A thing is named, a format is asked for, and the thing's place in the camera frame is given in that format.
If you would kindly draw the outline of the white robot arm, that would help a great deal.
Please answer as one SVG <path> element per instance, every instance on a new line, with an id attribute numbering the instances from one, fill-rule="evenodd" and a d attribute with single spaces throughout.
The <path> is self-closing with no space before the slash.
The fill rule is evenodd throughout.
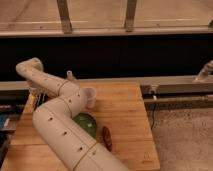
<path id="1" fill-rule="evenodd" d="M 130 171 L 116 156 L 81 128 L 73 118 L 88 106 L 86 91 L 76 83 L 48 74 L 38 58 L 20 62 L 16 72 L 30 87 L 53 99 L 37 107 L 35 129 L 69 171 Z"/>

